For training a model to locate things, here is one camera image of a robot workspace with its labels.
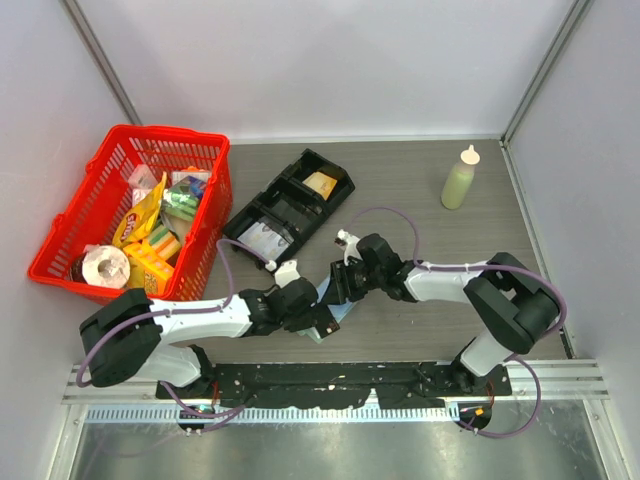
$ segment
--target black tray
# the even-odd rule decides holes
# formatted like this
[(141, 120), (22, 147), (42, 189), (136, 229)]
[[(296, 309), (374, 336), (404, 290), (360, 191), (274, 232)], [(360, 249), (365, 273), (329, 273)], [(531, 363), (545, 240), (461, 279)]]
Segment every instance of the black tray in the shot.
[[(337, 180), (327, 200), (302, 183), (314, 172), (322, 172)], [(275, 259), (280, 266), (300, 250), (355, 188), (344, 168), (306, 149), (298, 160), (285, 168), (234, 216), (222, 231), (226, 237), (238, 240), (249, 227), (263, 220), (272, 230), (290, 241), (287, 249)], [(245, 250), (241, 251), (254, 259), (258, 268), (264, 268), (264, 262)]]

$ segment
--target yellow item in tray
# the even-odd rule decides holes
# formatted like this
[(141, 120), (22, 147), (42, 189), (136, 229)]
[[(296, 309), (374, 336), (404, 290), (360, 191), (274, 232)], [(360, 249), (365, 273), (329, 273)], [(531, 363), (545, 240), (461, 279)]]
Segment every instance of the yellow item in tray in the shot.
[(309, 175), (307, 179), (302, 183), (304, 183), (310, 189), (318, 192), (320, 195), (322, 195), (322, 198), (326, 200), (329, 198), (329, 195), (331, 195), (333, 187), (336, 186), (336, 183), (338, 183), (338, 181), (335, 178), (325, 175), (322, 172), (314, 172)]
[(165, 262), (145, 240), (124, 247), (131, 265), (129, 288), (144, 288), (149, 294), (162, 295), (173, 275), (173, 267)]
[(122, 248), (132, 242), (146, 238), (151, 233), (158, 218), (158, 213), (160, 213), (162, 193), (166, 183), (167, 174), (163, 173), (162, 180), (153, 187), (149, 195), (127, 212), (113, 235), (111, 243), (115, 247)]

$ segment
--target bottle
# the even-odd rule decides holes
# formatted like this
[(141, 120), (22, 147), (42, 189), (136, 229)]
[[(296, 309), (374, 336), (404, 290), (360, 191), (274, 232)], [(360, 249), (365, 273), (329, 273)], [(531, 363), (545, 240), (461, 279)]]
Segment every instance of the bottle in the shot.
[(462, 205), (479, 161), (480, 155), (474, 150), (473, 145), (469, 145), (469, 149), (460, 154), (460, 160), (451, 169), (440, 197), (442, 204), (449, 210), (455, 210)]

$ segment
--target red plastic basket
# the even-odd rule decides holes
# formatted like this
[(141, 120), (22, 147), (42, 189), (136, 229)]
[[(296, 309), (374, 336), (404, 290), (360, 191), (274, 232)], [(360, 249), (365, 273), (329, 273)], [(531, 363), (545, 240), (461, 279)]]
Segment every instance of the red plastic basket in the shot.
[(51, 231), (29, 268), (29, 278), (56, 285), (102, 305), (123, 290), (74, 282), (69, 269), (85, 245), (111, 244), (113, 234), (131, 207), (129, 175), (146, 163), (157, 178), (162, 172), (189, 166), (211, 170), (196, 218), (180, 252), (163, 300), (199, 300), (216, 256), (216, 242), (231, 211), (229, 139), (174, 127), (118, 125), (107, 134), (66, 211), (53, 220)]

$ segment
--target white bottle cap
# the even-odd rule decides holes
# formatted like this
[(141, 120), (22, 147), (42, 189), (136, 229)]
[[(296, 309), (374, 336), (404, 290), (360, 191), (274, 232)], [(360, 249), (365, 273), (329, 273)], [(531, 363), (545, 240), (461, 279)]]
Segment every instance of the white bottle cap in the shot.
[(480, 155), (475, 151), (473, 145), (469, 145), (469, 149), (460, 154), (460, 159), (467, 165), (477, 165), (480, 161)]

